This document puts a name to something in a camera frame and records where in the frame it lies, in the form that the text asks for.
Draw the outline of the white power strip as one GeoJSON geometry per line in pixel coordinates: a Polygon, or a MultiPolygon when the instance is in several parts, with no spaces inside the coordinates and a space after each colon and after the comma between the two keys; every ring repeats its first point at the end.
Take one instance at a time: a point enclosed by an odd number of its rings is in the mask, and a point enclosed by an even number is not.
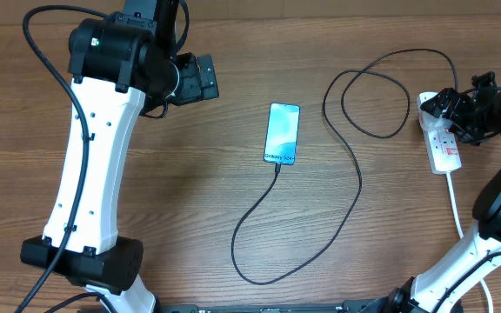
{"type": "MultiPolygon", "coordinates": [[[[434,97],[436,92],[423,92],[417,96],[417,111],[420,105],[434,97]]],[[[445,126],[430,132],[423,131],[431,172],[445,175],[458,170],[462,164],[455,135],[450,132],[451,121],[445,119],[445,126]]]]}

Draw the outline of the blue Galaxy smartphone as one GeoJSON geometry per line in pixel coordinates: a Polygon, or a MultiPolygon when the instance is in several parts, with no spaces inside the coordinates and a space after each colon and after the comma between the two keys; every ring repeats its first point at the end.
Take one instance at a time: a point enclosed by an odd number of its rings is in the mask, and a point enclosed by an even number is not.
{"type": "Polygon", "coordinates": [[[264,145],[264,161],[293,165],[301,108],[295,104],[272,103],[264,145]]]}

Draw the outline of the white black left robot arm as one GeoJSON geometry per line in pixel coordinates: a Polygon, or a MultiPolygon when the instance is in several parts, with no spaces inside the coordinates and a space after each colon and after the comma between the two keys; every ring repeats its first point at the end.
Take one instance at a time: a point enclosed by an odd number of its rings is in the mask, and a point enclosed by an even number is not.
{"type": "Polygon", "coordinates": [[[218,97],[208,55],[183,53],[184,1],[128,1],[119,12],[88,10],[70,33],[64,90],[72,102],[63,174],[43,233],[23,242],[23,263],[83,287],[107,312],[157,312],[139,270],[144,248],[120,236],[117,203],[139,117],[218,97]]]}

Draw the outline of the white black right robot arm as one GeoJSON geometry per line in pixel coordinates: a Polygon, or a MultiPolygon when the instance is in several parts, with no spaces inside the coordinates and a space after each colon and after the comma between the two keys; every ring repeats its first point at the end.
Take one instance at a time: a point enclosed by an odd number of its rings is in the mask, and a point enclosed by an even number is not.
{"type": "MultiPolygon", "coordinates": [[[[501,135],[501,87],[490,71],[471,79],[471,89],[447,88],[417,98],[419,122],[426,140],[441,144],[431,158],[455,154],[457,142],[479,145],[501,135]]],[[[501,266],[501,169],[473,204],[474,223],[456,245],[432,268],[410,278],[388,296],[369,303],[366,312],[459,312],[459,301],[485,276],[501,266]]]]}

